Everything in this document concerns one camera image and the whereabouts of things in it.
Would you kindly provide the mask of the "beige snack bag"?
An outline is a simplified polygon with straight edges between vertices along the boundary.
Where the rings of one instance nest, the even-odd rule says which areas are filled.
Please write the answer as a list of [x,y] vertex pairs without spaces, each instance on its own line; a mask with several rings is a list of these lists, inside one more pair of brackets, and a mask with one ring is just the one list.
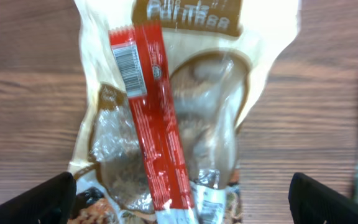
[[87,110],[68,170],[70,223],[158,223],[111,31],[162,28],[197,223],[240,223],[237,132],[279,54],[300,29],[301,2],[77,0]]

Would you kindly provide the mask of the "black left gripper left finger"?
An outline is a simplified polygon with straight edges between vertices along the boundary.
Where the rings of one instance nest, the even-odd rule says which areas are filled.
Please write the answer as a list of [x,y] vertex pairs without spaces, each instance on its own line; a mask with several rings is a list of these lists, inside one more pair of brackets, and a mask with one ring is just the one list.
[[20,194],[0,205],[2,224],[66,224],[75,202],[76,182],[69,172]]

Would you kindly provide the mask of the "red stick packet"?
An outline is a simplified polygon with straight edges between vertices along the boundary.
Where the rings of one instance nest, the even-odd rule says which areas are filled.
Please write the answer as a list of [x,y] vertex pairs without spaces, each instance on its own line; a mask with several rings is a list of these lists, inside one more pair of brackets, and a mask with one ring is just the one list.
[[157,222],[197,223],[161,25],[116,29],[109,41],[129,100]]

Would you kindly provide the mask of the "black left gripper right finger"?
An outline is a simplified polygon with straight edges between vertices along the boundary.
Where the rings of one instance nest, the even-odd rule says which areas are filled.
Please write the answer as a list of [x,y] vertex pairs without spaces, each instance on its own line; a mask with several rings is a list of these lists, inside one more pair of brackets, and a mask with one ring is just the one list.
[[288,201],[294,224],[358,224],[358,203],[301,172],[292,177]]

